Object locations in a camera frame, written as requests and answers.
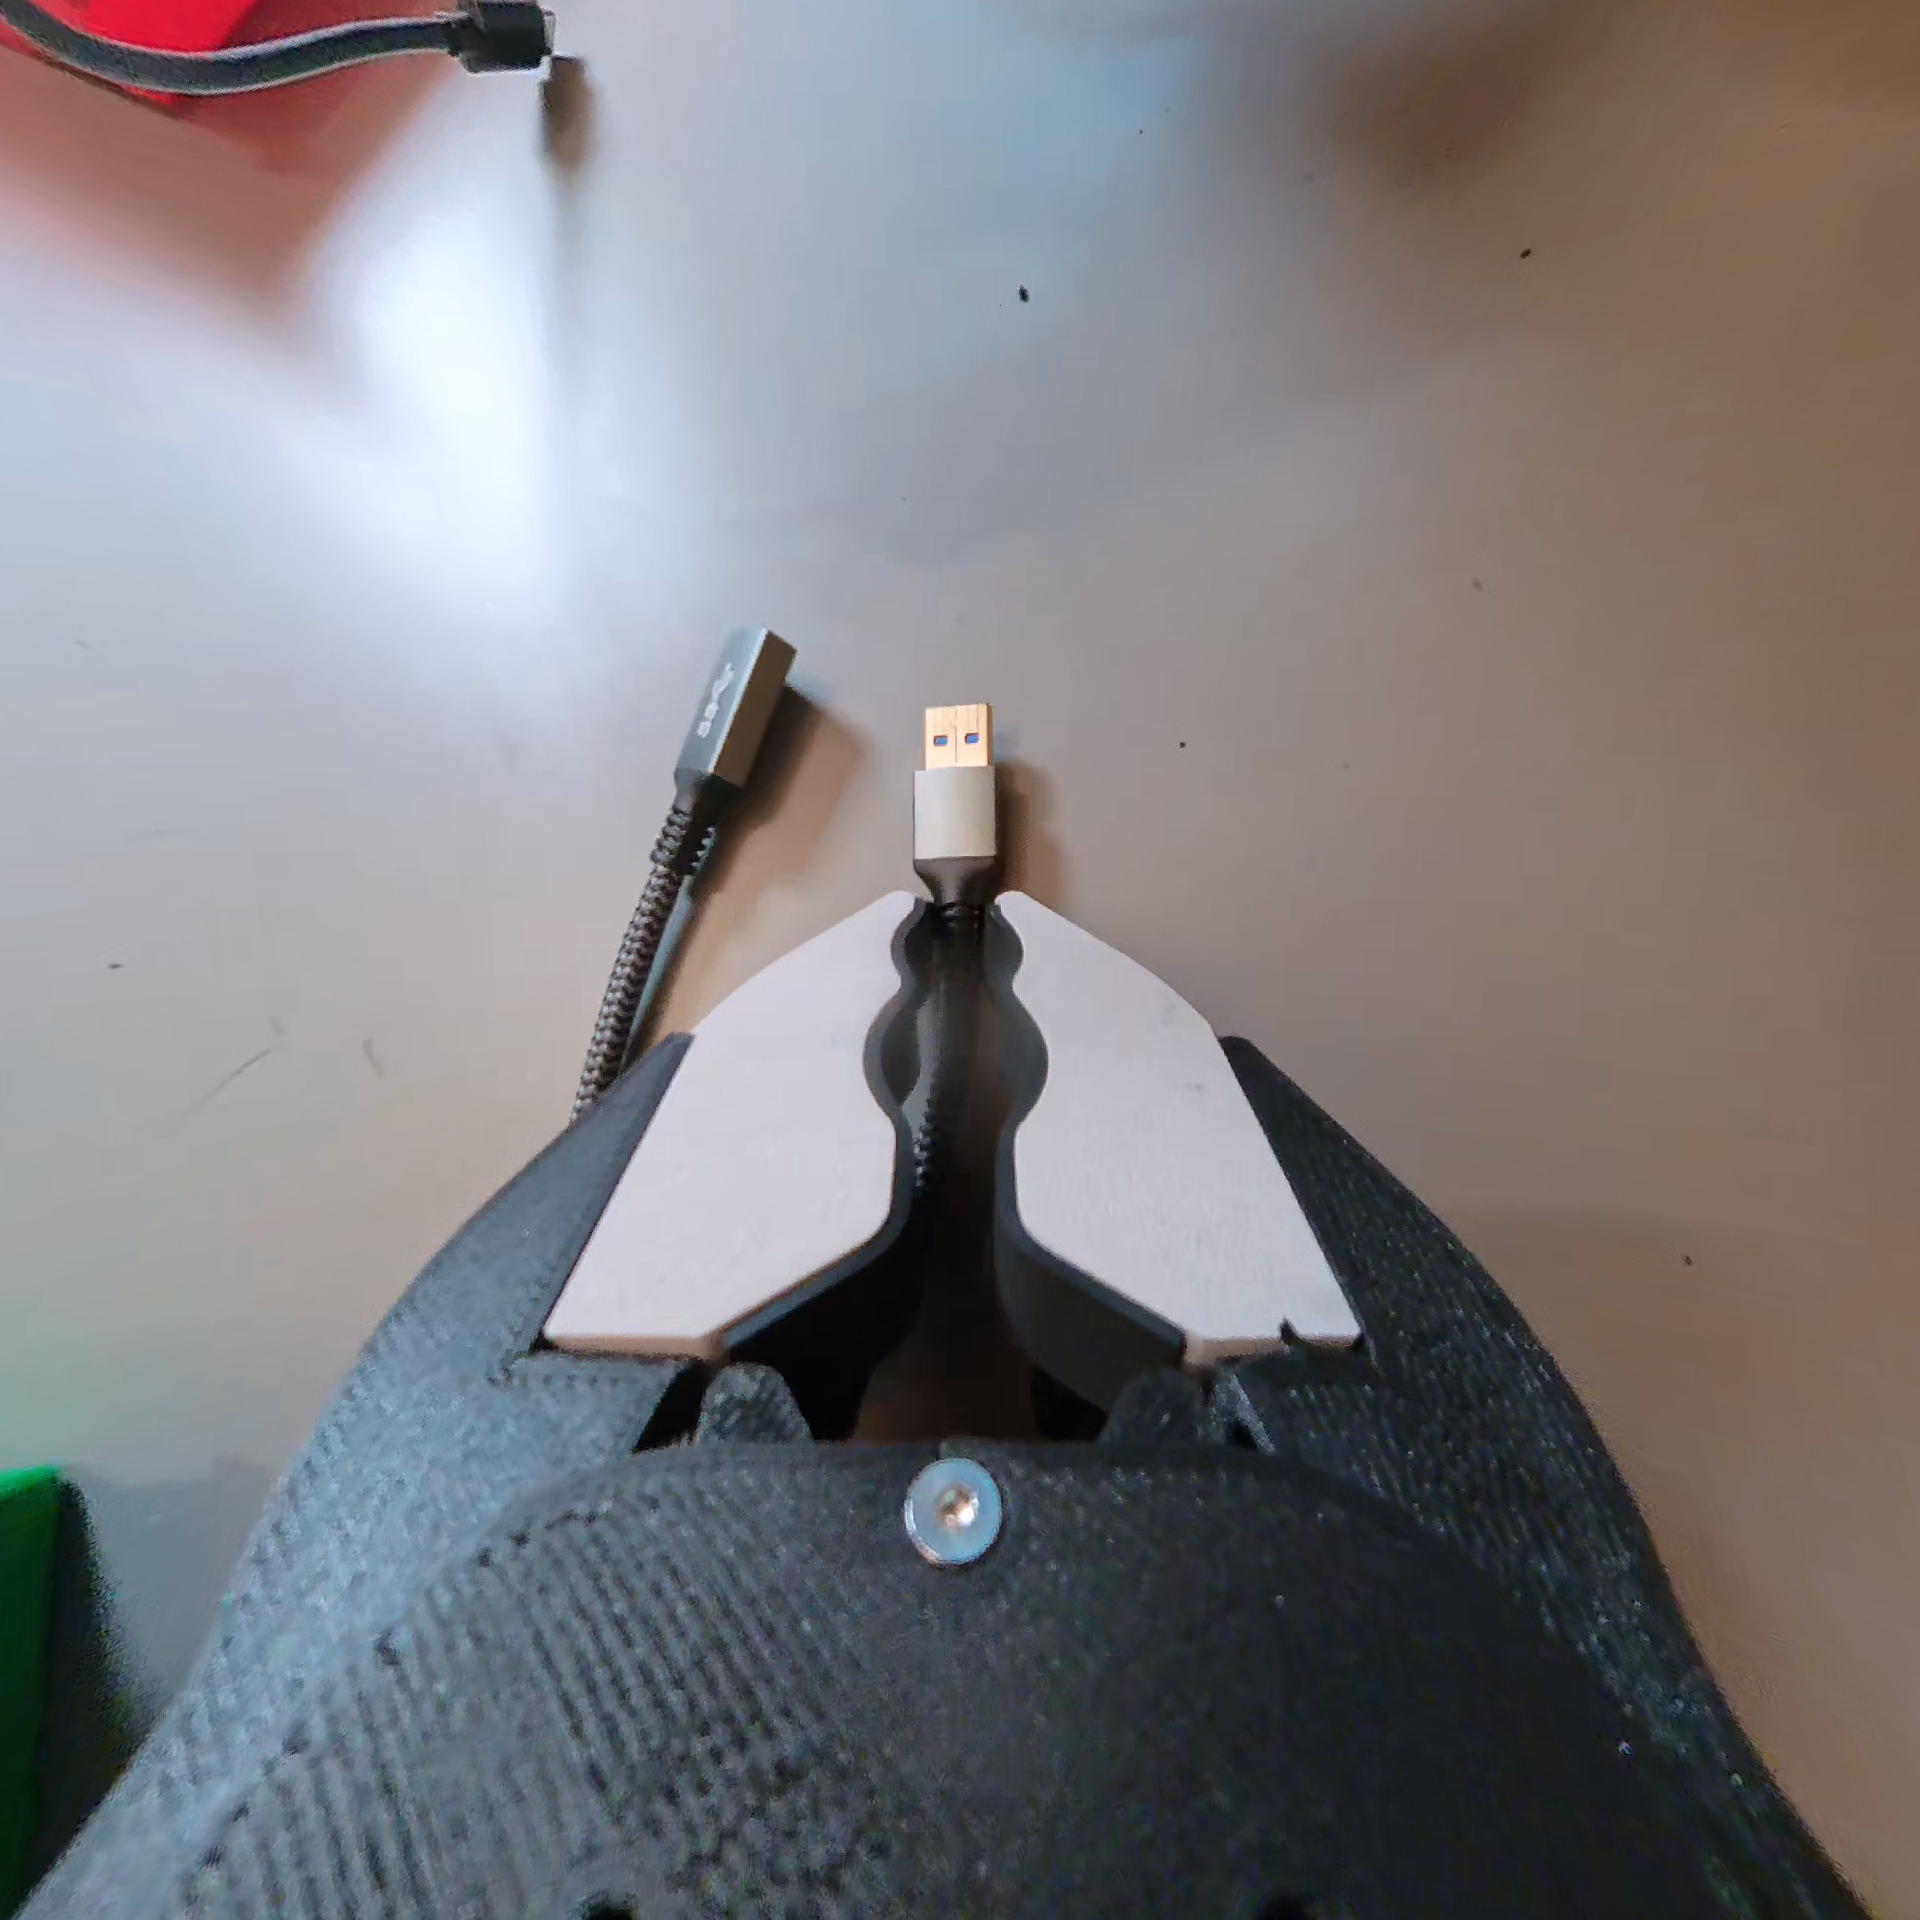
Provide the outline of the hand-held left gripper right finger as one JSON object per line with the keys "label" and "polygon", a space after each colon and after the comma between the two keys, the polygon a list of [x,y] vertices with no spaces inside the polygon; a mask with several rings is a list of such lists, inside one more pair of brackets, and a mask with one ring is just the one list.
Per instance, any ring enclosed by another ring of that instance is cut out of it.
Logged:
{"label": "hand-held left gripper right finger", "polygon": [[993,966],[1008,1038],[998,1292],[1038,1364],[1347,1350],[1361,1319],[1214,1026],[1027,893]]}

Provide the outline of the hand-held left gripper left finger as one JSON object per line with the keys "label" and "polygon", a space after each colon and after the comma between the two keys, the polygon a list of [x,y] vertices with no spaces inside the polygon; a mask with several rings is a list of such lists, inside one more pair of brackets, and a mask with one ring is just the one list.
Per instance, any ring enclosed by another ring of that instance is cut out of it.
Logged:
{"label": "hand-held left gripper left finger", "polygon": [[884,1232],[901,1131],[868,1053],[920,908],[880,896],[693,1028],[545,1320],[553,1348],[722,1355]]}

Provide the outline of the green plastic bin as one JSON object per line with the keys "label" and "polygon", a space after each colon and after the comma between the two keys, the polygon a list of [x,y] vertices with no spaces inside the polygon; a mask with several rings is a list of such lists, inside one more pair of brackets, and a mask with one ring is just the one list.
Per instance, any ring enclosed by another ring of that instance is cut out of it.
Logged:
{"label": "green plastic bin", "polygon": [[28,1687],[44,1668],[54,1586],[62,1479],[54,1467],[2,1472],[2,1674]]}

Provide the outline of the red plastic bin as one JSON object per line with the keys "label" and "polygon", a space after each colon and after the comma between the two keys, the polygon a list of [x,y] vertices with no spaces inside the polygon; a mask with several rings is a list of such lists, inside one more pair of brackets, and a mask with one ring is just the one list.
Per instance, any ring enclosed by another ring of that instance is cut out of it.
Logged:
{"label": "red plastic bin", "polygon": [[[475,31],[491,31],[496,5],[428,5],[428,2],[44,2],[34,5],[69,30],[77,30],[99,38],[123,40],[142,51],[162,55],[219,55],[249,48],[261,40],[296,38],[312,31],[331,31],[350,24],[368,24],[372,21],[420,16],[420,19],[454,19],[459,27],[450,30],[453,45],[461,48]],[[454,55],[442,51],[442,38],[428,43],[428,52],[381,55],[379,60],[355,60],[346,74],[357,78],[368,63],[411,66],[425,60],[446,63]],[[155,106],[168,111],[188,106],[201,106],[205,98],[219,103],[225,95],[213,93],[181,93],[177,87],[136,87],[129,80],[101,80],[82,74],[69,61],[46,55],[38,45],[22,38],[10,23],[2,27],[5,61],[22,63],[38,61],[64,71],[92,85],[106,85],[145,106]]]}

